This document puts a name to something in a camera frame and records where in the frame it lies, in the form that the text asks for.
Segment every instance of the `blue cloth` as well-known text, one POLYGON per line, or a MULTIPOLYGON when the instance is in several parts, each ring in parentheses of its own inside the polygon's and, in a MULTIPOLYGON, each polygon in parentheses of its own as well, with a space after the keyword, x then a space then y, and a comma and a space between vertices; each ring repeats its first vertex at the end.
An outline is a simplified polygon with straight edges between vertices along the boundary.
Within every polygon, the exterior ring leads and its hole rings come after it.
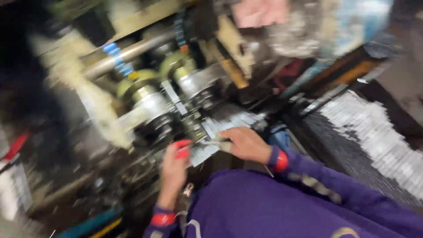
POLYGON ((188 225, 186 237, 198 237, 196 231, 203 238, 423 237, 423 218, 409 208, 321 163, 285 153, 288 168, 275 178, 245 170, 213 174, 190 208, 187 220, 199 226, 188 225), (310 178, 340 200, 303 183, 310 178))

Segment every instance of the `metal rod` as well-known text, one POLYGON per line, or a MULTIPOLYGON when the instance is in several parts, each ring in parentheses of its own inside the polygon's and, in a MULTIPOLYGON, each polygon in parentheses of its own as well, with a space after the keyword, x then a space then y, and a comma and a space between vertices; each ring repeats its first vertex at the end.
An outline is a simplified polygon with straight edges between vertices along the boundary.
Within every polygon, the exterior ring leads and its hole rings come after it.
MULTIPOLYGON (((176 37, 175 30, 170 28, 169 30, 163 31, 162 34, 155 36, 150 39, 144 39, 131 46, 121 50, 120 57, 124 61, 132 61, 135 57, 145 53, 161 44, 164 44, 170 40, 174 40, 176 37)), ((113 57, 107 57, 100 60, 99 62, 91 65, 84 71, 85 77, 90 80, 96 80, 97 78, 107 74, 109 71, 115 68, 115 59, 113 57)))

